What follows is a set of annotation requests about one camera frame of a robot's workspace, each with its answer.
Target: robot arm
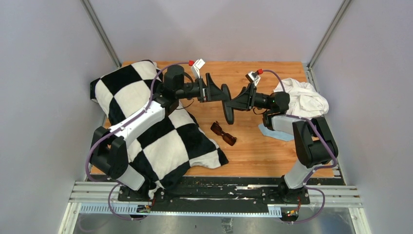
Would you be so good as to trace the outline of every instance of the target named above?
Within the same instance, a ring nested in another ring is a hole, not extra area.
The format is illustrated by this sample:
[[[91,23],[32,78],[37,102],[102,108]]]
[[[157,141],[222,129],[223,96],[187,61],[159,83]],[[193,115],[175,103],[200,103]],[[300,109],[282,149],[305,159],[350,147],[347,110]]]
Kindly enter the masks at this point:
[[[181,98],[197,98],[200,102],[222,101],[224,115],[228,124],[234,123],[234,109],[250,111],[253,107],[264,108],[264,125],[271,130],[284,131],[294,135],[298,160],[290,172],[282,177],[279,185],[279,196],[285,200],[296,198],[303,191],[303,181],[311,171],[330,161],[330,156],[319,140],[313,140],[313,130],[306,121],[287,117],[290,101],[289,94],[285,92],[270,95],[257,93],[260,77],[258,72],[250,72],[247,78],[250,81],[241,93],[231,99],[228,86],[223,84],[218,88],[209,73],[206,73],[206,84],[199,75],[203,61],[196,61],[191,67],[195,81],[184,83],[184,77],[192,78],[184,72],[183,67],[174,65],[168,68],[164,75],[164,82],[154,92],[153,101],[149,109],[138,119],[130,123],[121,131],[103,141],[92,153],[90,163],[103,171],[112,179],[116,179],[133,190],[138,190],[144,177],[129,165],[127,148],[130,144],[149,127],[160,122],[172,113]],[[110,129],[100,127],[96,129],[92,140],[95,144],[103,136],[113,132],[125,122],[136,117],[142,110],[137,111],[123,122],[112,126]],[[314,118],[312,122],[317,126],[317,131],[322,135],[335,156],[338,154],[336,143],[330,129],[323,117]]]
[[[159,84],[154,92],[153,101],[147,110],[145,107],[149,103],[109,129],[97,128],[92,146],[105,135],[115,133],[93,150],[90,163],[110,178],[118,180],[133,190],[138,190],[145,178],[129,165],[127,149],[131,143],[149,127],[172,113],[178,107],[181,98],[198,98],[200,102],[228,100],[228,96],[214,84],[209,73],[206,74],[205,84],[204,79],[199,75],[199,69],[203,64],[200,59],[191,67],[196,77],[195,81],[184,72],[183,67],[170,66],[164,75],[164,82]],[[191,83],[184,83],[184,77],[188,77]]]

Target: wire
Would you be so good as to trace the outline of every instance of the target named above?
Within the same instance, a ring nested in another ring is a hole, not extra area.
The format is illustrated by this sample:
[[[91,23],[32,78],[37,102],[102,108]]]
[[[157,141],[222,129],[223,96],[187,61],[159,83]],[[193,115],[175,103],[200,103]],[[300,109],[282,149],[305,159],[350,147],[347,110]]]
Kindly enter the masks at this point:
[[[193,98],[191,98],[191,100],[192,100],[192,102],[188,106],[182,107],[182,108],[177,108],[176,110],[183,110],[183,109],[186,109],[186,108],[190,107],[195,101]]]
[[[122,220],[127,220],[127,221],[138,221],[138,220],[142,220],[142,219],[146,218],[146,216],[145,216],[145,217],[142,217],[142,218],[126,218],[126,217],[123,217],[123,216],[118,215],[118,214],[115,212],[115,210],[113,209],[113,207],[112,207],[112,205],[111,205],[111,196],[112,196],[112,193],[114,192],[114,190],[116,189],[116,187],[119,186],[119,185],[121,185],[121,183],[116,184],[116,185],[111,189],[111,191],[109,192],[109,196],[108,196],[108,206],[109,206],[109,210],[111,210],[111,213],[112,213],[114,216],[116,216],[116,217],[118,217],[118,218],[120,218],[120,219],[122,219]]]
[[[278,74],[277,74],[276,72],[274,72],[274,71],[272,71],[272,70],[263,70],[263,72],[271,72],[272,74],[274,74],[274,75],[277,77],[278,81],[280,82],[281,87],[282,87],[282,90],[285,92],[284,84],[282,83],[280,76],[278,76]],[[310,177],[311,177],[311,176],[314,174],[314,172],[316,172],[317,170],[319,170],[319,169],[326,169],[326,168],[333,168],[333,167],[337,166],[337,158],[336,158],[336,156],[334,156],[334,153],[331,151],[330,147],[328,147],[327,143],[326,143],[325,140],[322,138],[321,134],[317,131],[317,128],[314,126],[314,124],[311,122],[310,119],[305,118],[305,117],[300,117],[300,116],[293,116],[293,115],[286,115],[286,116],[287,116],[287,117],[291,117],[291,118],[297,118],[297,119],[301,119],[301,120],[307,121],[307,123],[308,123],[308,124],[310,125],[310,127],[313,129],[313,132],[314,132],[314,133],[316,134],[316,136],[319,138],[321,144],[324,146],[324,148],[327,150],[328,154],[330,155],[331,159],[333,160],[333,164],[332,164],[332,165],[315,167],[310,173],[308,173],[308,175],[304,178],[304,181],[302,182],[303,187],[304,187],[305,189],[314,190],[314,191],[317,191],[317,192],[321,193],[321,195],[322,195],[322,197],[323,197],[323,200],[322,200],[322,204],[321,204],[321,207],[320,207],[319,211],[318,211],[315,215],[313,215],[312,217],[306,218],[306,219],[304,219],[304,220],[300,220],[300,221],[296,221],[296,222],[288,222],[288,221],[285,221],[286,223],[290,223],[290,224],[294,224],[294,223],[305,223],[305,222],[308,222],[308,221],[316,218],[316,217],[321,213],[321,211],[324,209],[324,205],[325,205],[325,194],[323,193],[323,191],[321,191],[320,189],[317,189],[317,188],[308,187],[308,186],[307,186],[307,181],[310,179]]]
[[[280,82],[280,84],[281,84],[281,87],[282,87],[282,90],[285,92],[285,87],[284,87],[284,84],[282,83],[282,81],[281,81],[281,78],[278,76],[278,74],[276,73],[276,72],[274,72],[273,70],[263,70],[263,72],[271,72],[272,74],[274,74],[277,78],[278,78],[278,81]]]
[[[258,109],[257,107],[254,107],[254,108],[252,108],[252,112],[254,112],[254,114],[256,114],[256,115],[262,115],[262,114],[264,114],[265,112],[267,112],[267,110],[265,110],[265,111],[263,111],[262,113],[256,113],[255,112],[255,109]]]
[[[135,121],[137,118],[141,117],[141,116],[149,109],[150,103],[151,103],[152,100],[153,100],[153,87],[154,87],[154,85],[155,85],[155,80],[156,80],[156,79],[158,78],[158,76],[159,76],[163,71],[165,71],[168,67],[173,66],[173,65],[180,65],[180,64],[188,64],[188,62],[177,62],[177,63],[173,63],[173,64],[170,64],[170,65],[162,68],[161,70],[159,70],[159,72],[158,72],[158,73],[155,75],[155,77],[153,78],[152,83],[150,84],[150,96],[149,96],[148,104],[146,105],[145,109],[142,110],[138,115],[136,115],[135,117],[131,118],[129,121],[127,121],[126,123],[124,123],[122,126],[120,126],[120,127],[118,127],[117,129],[115,129],[113,132],[110,132],[110,133],[108,133],[107,135],[104,135],[101,139],[99,139],[97,142],[95,142],[95,144],[93,144],[93,146],[92,146],[91,149],[89,150],[88,156],[87,156],[87,158],[86,158],[86,163],[85,163],[86,176],[88,177],[88,179],[89,179],[90,181],[93,181],[93,182],[101,182],[101,181],[104,181],[104,180],[107,180],[107,179],[108,179],[108,177],[106,177],[106,178],[104,178],[103,180],[98,180],[98,179],[95,179],[95,178],[93,178],[93,177],[91,176],[90,171],[89,171],[89,162],[90,162],[90,159],[91,159],[91,157],[92,157],[93,151],[94,151],[94,150],[98,147],[98,145],[99,145],[100,143],[102,143],[104,140],[110,138],[110,137],[113,136],[114,134],[118,133],[118,132],[121,130],[121,128],[124,128],[124,127],[128,126],[130,123],[132,123],[133,121]]]
[[[299,203],[298,203],[297,209],[295,209],[296,212],[298,212],[301,208],[301,197],[300,196],[298,196],[298,200],[299,200]]]

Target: checkered pattern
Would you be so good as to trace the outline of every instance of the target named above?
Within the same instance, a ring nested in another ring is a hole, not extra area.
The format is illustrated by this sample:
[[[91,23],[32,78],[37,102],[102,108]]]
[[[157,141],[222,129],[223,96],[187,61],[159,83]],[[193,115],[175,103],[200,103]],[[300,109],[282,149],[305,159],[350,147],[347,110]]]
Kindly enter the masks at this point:
[[[158,71],[149,60],[120,68],[91,83],[91,99],[99,103],[112,125],[118,124],[148,101]],[[155,90],[162,77],[155,82]],[[228,163],[216,142],[205,136],[184,109],[175,110],[133,141],[128,158],[149,183],[150,197],[159,187],[172,188],[192,166],[217,168]]]

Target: white wall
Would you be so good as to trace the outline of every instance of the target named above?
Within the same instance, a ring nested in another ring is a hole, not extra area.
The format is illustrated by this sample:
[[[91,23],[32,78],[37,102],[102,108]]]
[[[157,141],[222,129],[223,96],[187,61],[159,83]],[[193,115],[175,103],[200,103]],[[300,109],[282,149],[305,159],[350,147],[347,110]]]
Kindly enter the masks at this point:
[[[91,0],[125,60],[308,62],[342,0]]]
[[[0,233],[57,233],[114,69],[79,0],[0,3]]]
[[[315,66],[375,234],[412,233],[413,1],[354,0]]]

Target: metal floor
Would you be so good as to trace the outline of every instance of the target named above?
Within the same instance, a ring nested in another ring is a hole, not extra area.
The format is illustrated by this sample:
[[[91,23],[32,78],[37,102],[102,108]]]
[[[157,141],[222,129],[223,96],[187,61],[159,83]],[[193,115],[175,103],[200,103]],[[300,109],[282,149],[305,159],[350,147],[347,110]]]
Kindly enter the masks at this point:
[[[310,208],[300,209],[300,219],[314,214]],[[92,230],[110,221],[96,234],[355,234],[347,208],[324,208],[321,214],[304,224],[292,226],[273,218],[224,218],[198,216],[149,216],[142,221],[124,221],[111,214],[83,214],[82,228]],[[75,234],[82,232],[78,223]]]

